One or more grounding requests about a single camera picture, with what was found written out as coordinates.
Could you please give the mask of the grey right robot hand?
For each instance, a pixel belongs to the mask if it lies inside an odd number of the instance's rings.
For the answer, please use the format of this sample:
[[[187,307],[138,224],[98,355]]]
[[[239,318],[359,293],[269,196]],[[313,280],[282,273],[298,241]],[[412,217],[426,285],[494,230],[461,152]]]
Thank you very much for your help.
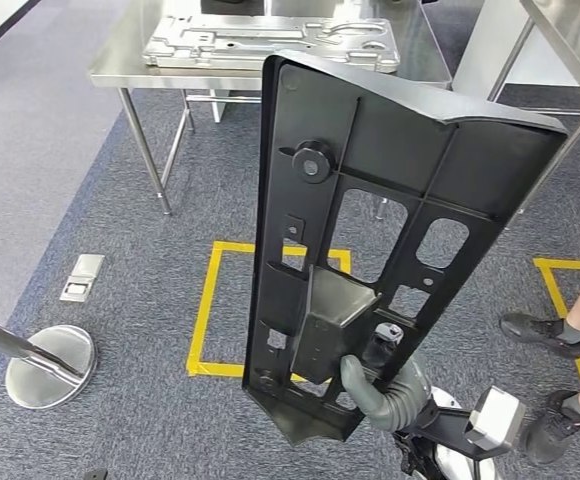
[[[356,356],[340,360],[341,379],[345,391],[377,429],[394,433],[413,423],[432,397],[432,387],[424,369],[415,357],[405,362],[385,392],[368,380]]]

